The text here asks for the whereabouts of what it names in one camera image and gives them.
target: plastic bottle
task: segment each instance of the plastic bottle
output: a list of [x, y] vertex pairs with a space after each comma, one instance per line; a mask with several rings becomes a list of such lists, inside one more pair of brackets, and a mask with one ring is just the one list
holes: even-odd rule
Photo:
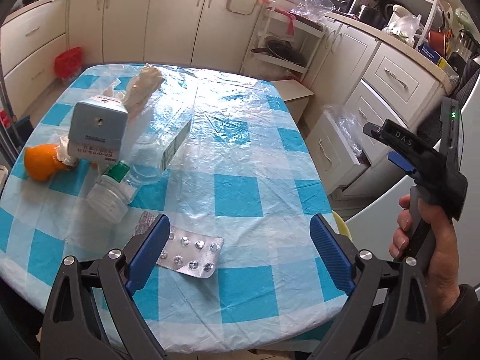
[[160, 180], [193, 124], [194, 98], [160, 96], [127, 126], [120, 161], [110, 166], [86, 197], [105, 219], [120, 223], [141, 186]]

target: table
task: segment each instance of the table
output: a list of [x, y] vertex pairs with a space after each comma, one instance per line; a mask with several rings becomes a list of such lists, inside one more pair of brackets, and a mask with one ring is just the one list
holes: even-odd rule
[[[87, 69], [58, 98], [27, 146], [68, 134], [74, 104], [116, 79], [125, 91], [141, 64]], [[155, 267], [135, 302], [171, 352], [231, 351], [292, 338], [330, 320], [346, 296], [309, 236], [321, 213], [336, 228], [305, 143], [275, 87], [211, 70], [160, 66], [161, 90], [195, 95], [192, 132], [162, 180], [141, 188], [119, 225], [84, 201], [98, 171], [86, 161], [49, 182], [28, 178], [23, 154], [0, 200], [0, 275], [40, 311], [62, 258], [123, 247], [144, 210], [172, 225], [223, 237], [217, 271], [198, 279]], [[104, 325], [118, 340], [101, 291]], [[289, 342], [308, 343], [310, 333]]]

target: green label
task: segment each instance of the green label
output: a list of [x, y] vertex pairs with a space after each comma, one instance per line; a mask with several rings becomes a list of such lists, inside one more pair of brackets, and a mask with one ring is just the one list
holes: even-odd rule
[[129, 170], [130, 167], [126, 163], [119, 162], [116, 165], [109, 166], [104, 175], [109, 176], [117, 183], [120, 183]]

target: hand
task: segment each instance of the hand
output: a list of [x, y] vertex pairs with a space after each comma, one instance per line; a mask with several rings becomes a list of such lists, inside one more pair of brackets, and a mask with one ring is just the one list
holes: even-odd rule
[[[410, 195], [398, 201], [404, 210], [397, 218], [399, 228], [393, 234], [393, 243], [388, 250], [393, 258], [399, 257], [409, 244], [405, 234], [412, 228]], [[435, 234], [436, 246], [430, 260], [427, 274], [427, 290], [437, 317], [445, 314], [460, 295], [458, 288], [458, 247], [453, 223], [440, 206], [431, 206], [422, 199], [418, 201], [418, 211], [422, 219], [431, 225]]]

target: finger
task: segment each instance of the finger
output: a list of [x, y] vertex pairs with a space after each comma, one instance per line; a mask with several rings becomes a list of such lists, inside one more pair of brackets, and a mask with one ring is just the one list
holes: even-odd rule
[[409, 232], [412, 228], [412, 222], [413, 220], [409, 210], [403, 210], [398, 215], [397, 223], [403, 231]]
[[394, 244], [390, 244], [390, 246], [388, 247], [388, 251], [390, 252], [390, 256], [392, 256], [394, 259], [400, 257], [401, 252]]
[[403, 251], [409, 245], [409, 238], [405, 235], [401, 228], [393, 233], [393, 244], [397, 249]]
[[405, 195], [400, 198], [398, 201], [401, 208], [409, 208], [410, 207], [410, 195]]
[[422, 219], [431, 225], [436, 240], [435, 250], [448, 256], [458, 255], [455, 229], [443, 209], [440, 206], [426, 204], [419, 199], [418, 212]]

